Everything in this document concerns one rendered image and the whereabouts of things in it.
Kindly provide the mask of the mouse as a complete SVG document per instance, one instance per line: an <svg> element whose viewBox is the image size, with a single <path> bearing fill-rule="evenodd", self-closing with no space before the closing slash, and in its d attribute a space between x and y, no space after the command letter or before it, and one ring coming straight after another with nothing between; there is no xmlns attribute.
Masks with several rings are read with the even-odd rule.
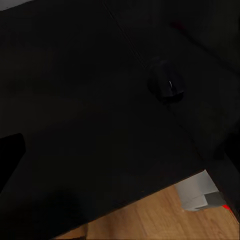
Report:
<svg viewBox="0 0 240 240"><path fill-rule="evenodd" d="M161 97L172 97L187 88L176 66L169 60L161 59L148 68L148 82L151 90Z"/></svg>

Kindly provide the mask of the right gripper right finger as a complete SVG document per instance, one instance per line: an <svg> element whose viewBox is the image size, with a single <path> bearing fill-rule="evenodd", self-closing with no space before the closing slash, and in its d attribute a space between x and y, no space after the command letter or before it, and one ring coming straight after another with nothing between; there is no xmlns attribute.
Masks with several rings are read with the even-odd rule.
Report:
<svg viewBox="0 0 240 240"><path fill-rule="evenodd" d="M226 138L224 151L240 173L240 135L229 133Z"/></svg>

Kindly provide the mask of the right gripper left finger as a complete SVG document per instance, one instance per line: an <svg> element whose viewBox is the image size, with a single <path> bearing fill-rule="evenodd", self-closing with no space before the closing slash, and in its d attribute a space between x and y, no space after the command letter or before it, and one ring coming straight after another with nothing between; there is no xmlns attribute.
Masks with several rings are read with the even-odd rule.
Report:
<svg viewBox="0 0 240 240"><path fill-rule="evenodd" d="M26 152L21 133L0 138L0 193Z"/></svg>

